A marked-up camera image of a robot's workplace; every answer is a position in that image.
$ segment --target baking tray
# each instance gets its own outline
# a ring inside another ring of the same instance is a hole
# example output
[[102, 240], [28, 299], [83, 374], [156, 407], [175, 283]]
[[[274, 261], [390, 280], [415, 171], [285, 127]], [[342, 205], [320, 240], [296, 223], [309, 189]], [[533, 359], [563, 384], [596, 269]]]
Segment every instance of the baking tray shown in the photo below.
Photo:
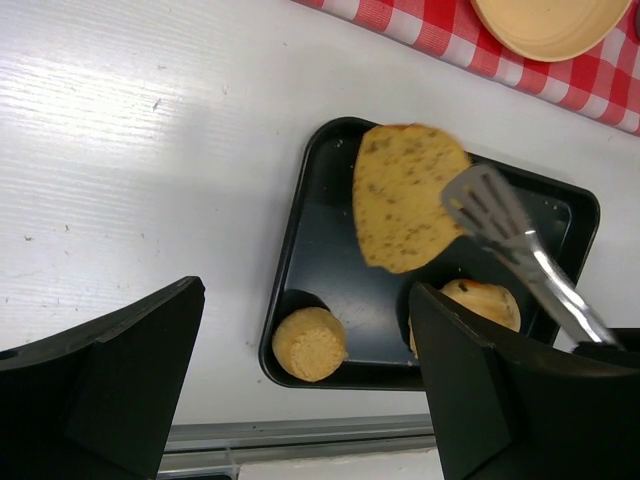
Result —
[[[411, 285], [441, 288], [456, 278], [503, 285], [522, 316], [521, 332], [552, 344], [557, 324], [516, 277], [467, 237], [455, 240], [426, 266], [401, 275], [370, 268], [358, 247], [351, 190], [353, 167], [365, 132], [375, 123], [339, 118], [309, 141], [284, 236], [259, 358], [265, 374], [287, 387], [423, 390], [417, 360], [408, 348]], [[582, 188], [471, 154], [499, 169], [534, 222], [543, 245], [575, 283], [600, 220], [595, 196]], [[280, 321], [293, 311], [320, 306], [344, 325], [349, 358], [316, 383], [286, 373], [271, 349]]]

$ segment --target plate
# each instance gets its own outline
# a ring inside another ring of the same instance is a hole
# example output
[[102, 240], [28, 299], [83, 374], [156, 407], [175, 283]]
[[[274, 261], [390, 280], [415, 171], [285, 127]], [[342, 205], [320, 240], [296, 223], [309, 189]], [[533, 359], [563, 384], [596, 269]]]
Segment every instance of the plate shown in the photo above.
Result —
[[617, 25], [632, 0], [472, 0], [508, 49], [542, 62], [577, 57]]

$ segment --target white table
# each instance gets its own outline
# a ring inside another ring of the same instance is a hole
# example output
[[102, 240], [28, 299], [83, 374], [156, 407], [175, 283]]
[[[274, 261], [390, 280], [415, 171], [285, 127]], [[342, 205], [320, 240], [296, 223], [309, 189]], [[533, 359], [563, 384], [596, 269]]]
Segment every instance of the white table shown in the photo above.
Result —
[[343, 115], [434, 124], [592, 190], [580, 289], [640, 325], [635, 137], [289, 0], [0, 0], [0, 46], [0, 350], [200, 275], [177, 423], [426, 412], [258, 365], [302, 148]]

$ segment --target red checkered tablecloth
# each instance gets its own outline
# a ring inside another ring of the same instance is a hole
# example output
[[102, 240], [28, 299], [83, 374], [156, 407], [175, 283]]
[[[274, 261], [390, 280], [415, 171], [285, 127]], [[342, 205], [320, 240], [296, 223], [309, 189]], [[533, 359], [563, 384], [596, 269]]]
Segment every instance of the red checkered tablecloth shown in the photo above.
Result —
[[469, 0], [296, 0], [587, 117], [640, 135], [638, 1], [588, 52], [558, 63], [507, 50]]

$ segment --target tongs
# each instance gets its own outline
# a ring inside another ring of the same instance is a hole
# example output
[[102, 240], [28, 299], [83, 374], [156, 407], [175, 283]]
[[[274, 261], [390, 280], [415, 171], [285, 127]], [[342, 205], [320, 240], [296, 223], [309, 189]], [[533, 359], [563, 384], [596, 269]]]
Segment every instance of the tongs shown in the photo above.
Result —
[[622, 350], [602, 318], [545, 252], [520, 200], [494, 168], [470, 167], [445, 186], [441, 199], [467, 235], [511, 270], [576, 343]]

